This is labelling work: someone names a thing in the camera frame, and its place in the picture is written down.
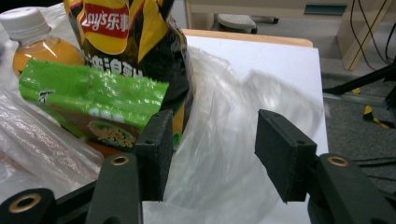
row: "black cable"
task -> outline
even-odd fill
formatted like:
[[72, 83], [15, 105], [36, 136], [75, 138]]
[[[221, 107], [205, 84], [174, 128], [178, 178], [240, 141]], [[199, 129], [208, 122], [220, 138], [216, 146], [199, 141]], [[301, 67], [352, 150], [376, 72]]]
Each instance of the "black cable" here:
[[384, 62], [385, 64], [389, 64], [389, 63], [384, 59], [384, 57], [382, 57], [381, 53], [379, 52], [378, 46], [377, 46], [376, 43], [375, 43], [373, 31], [372, 31], [372, 29], [371, 29], [371, 26], [370, 26], [368, 20], [367, 20], [366, 14], [364, 13], [363, 7], [361, 6], [361, 0], [358, 0], [358, 3], [359, 3], [359, 7], [360, 7], [360, 9], [361, 9], [361, 14], [363, 15], [364, 21], [365, 21], [367, 27], [369, 28], [369, 34], [370, 34], [370, 36], [371, 36], [372, 39], [373, 39], [373, 44], [374, 44], [374, 46], [375, 46], [376, 52], [378, 53], [378, 56], [381, 58], [382, 62]]
[[363, 51], [363, 46], [361, 45], [361, 42], [359, 41], [358, 37], [356, 36], [355, 29], [353, 28], [352, 17], [353, 17], [353, 8], [355, 7], [355, 1], [356, 1], [356, 0], [353, 0], [353, 2], [352, 2], [352, 8], [350, 9], [350, 16], [349, 16], [350, 28], [352, 29], [352, 34], [353, 34], [353, 36], [355, 37], [355, 40], [356, 40], [356, 41], [358, 42], [358, 44], [359, 44], [359, 49], [361, 50], [361, 53], [362, 53], [362, 55], [363, 55], [364, 61], [366, 62], [367, 66], [369, 66], [372, 70], [375, 71], [376, 69], [374, 69], [374, 68], [369, 64], [369, 62], [367, 61], [366, 54], [365, 54], [364, 51]]
[[387, 40], [387, 46], [385, 47], [385, 57], [387, 58], [387, 61], [389, 63], [393, 63], [394, 62], [393, 59], [388, 56], [388, 46], [389, 46], [390, 39], [393, 36], [393, 32], [395, 30], [395, 27], [396, 27], [396, 22], [393, 24], [392, 29], [390, 30], [390, 34], [389, 34], [388, 40]]
[[375, 178], [375, 179], [383, 179], [383, 180], [388, 180], [388, 181], [396, 181], [396, 179], [393, 178], [388, 178], [384, 176], [378, 176], [378, 175], [367, 175], [368, 177]]
[[378, 158], [371, 158], [371, 159], [361, 159], [361, 160], [353, 160], [353, 161], [396, 161], [396, 157], [378, 157]]

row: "potato chip bag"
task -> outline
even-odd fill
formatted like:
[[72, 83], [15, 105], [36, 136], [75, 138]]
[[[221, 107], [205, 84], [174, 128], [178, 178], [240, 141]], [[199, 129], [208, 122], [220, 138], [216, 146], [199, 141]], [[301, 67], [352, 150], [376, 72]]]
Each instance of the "potato chip bag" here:
[[190, 114], [192, 87], [186, 36], [169, 16], [172, 5], [164, 0], [64, 0], [89, 66], [169, 84], [161, 110], [174, 111], [178, 136]]

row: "bottle cap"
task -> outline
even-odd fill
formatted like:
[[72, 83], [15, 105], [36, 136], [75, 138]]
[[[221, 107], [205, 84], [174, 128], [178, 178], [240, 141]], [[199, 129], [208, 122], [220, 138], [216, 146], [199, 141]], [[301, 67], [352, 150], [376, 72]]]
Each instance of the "bottle cap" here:
[[0, 14], [0, 22], [11, 40], [47, 34], [50, 27], [36, 7], [19, 7]]

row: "plastic bag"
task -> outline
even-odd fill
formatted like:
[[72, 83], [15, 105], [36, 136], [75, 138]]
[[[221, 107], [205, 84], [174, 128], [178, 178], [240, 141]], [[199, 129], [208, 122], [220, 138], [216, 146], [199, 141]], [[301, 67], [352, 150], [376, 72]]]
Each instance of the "plastic bag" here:
[[97, 178], [99, 152], [6, 90], [0, 90], [0, 120], [0, 202], [31, 188], [60, 197]]
[[279, 112], [312, 137], [319, 103], [260, 71], [241, 82], [222, 59], [189, 52], [196, 85], [191, 117], [172, 159], [165, 200], [144, 203], [145, 221], [259, 223], [279, 197], [254, 154], [258, 110]]

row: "plastic bottle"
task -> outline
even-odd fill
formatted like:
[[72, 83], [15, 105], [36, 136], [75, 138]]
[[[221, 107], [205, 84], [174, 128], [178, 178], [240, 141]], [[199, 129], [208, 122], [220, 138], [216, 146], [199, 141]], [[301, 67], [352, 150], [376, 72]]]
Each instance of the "plastic bottle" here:
[[36, 7], [20, 7], [3, 12], [0, 14], [0, 22], [9, 39], [19, 43], [12, 64], [17, 77], [20, 77], [31, 58], [65, 64], [84, 64], [78, 48], [50, 35], [51, 28]]

